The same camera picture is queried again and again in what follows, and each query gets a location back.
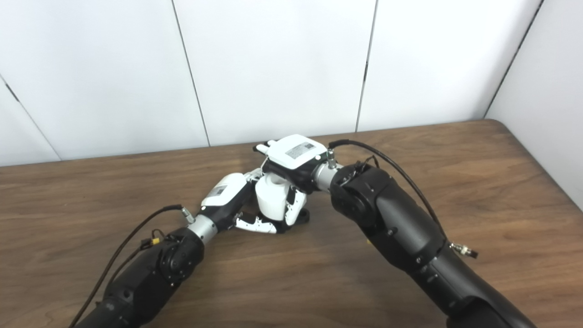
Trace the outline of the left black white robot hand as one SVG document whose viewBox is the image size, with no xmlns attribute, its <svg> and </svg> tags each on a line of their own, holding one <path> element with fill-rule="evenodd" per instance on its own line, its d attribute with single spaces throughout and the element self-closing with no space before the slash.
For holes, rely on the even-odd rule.
<svg viewBox="0 0 583 328">
<path fill-rule="evenodd" d="M 198 215 L 210 220 L 216 233 L 233 227 L 250 232 L 277 233 L 273 223 L 260 218 L 260 214 L 248 213 L 243 208 L 256 197 L 256 183 L 263 176 L 260 168 L 253 171 L 228 174 L 202 200 Z"/>
</svg>

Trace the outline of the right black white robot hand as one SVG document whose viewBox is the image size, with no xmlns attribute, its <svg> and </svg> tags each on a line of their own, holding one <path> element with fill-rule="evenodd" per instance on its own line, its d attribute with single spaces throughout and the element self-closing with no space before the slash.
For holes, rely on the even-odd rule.
<svg viewBox="0 0 583 328">
<path fill-rule="evenodd" d="M 265 156 L 263 176 L 255 185 L 260 218 L 273 223 L 277 233 L 309 221 L 304 208 L 308 195 L 329 193 L 337 172 L 329 167 L 328 149 L 308 137 L 294 134 L 254 146 Z"/>
</svg>

